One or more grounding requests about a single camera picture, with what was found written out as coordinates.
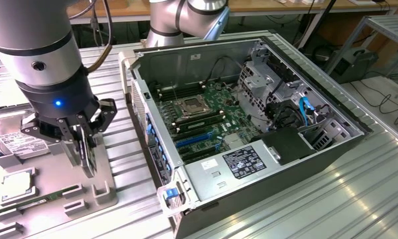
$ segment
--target metal table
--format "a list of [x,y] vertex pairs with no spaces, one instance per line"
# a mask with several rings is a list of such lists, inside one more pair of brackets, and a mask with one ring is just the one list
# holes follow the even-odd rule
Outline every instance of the metal table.
[[[398,237],[398,134],[355,101],[278,34],[227,34],[221,39],[267,36],[374,130],[363,143],[307,180],[246,208],[189,238],[383,238]],[[190,38],[186,42],[199,41]],[[170,239],[171,228],[155,198],[146,162],[122,101],[118,45],[89,79],[98,97],[117,100],[118,115],[103,133],[119,202],[115,206],[37,235],[37,238]],[[101,48],[82,49],[89,65]],[[0,84],[9,82],[0,68]],[[0,91],[1,99],[6,90]]]
[[[332,69],[338,65],[342,56],[344,52],[350,49],[354,40],[359,36],[362,29],[364,26],[368,26],[372,28],[374,31],[383,34],[390,40],[395,41],[398,43],[398,15],[386,15],[386,16],[364,16],[362,20],[359,21],[350,37],[347,38],[338,54],[332,59],[328,60],[328,63],[326,65],[324,72],[327,74],[331,73]],[[367,46],[370,41],[364,41],[363,45]]]

